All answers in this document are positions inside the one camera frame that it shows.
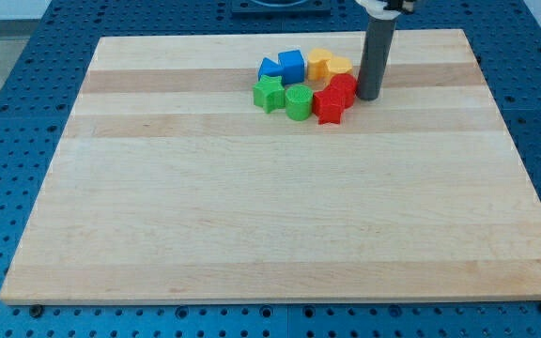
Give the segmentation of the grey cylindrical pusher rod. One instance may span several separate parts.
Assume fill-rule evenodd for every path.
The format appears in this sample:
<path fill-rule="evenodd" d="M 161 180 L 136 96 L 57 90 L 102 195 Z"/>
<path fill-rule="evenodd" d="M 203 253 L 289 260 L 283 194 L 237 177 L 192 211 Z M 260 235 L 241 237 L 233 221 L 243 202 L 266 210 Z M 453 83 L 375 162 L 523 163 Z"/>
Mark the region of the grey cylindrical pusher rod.
<path fill-rule="evenodd" d="M 376 100 L 382 87 L 396 19 L 369 18 L 365 32 L 356 95 L 360 100 Z"/>

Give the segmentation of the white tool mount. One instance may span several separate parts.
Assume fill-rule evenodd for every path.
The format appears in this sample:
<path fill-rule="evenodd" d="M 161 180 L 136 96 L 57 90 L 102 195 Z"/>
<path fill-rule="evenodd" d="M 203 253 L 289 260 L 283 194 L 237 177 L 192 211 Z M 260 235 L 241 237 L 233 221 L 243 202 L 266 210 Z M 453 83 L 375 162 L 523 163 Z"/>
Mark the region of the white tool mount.
<path fill-rule="evenodd" d="M 410 14 L 417 5 L 416 0 L 355 0 L 367 14 L 379 20 L 394 20 L 400 14 Z"/>

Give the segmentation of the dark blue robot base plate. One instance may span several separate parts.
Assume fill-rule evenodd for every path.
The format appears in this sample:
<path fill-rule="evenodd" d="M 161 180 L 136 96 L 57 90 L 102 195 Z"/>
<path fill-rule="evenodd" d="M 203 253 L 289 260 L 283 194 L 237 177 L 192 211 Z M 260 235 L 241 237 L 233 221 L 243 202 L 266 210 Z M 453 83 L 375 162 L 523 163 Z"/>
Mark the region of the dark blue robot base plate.
<path fill-rule="evenodd" d="M 329 14 L 330 0 L 229 0 L 234 17 L 254 14 Z"/>

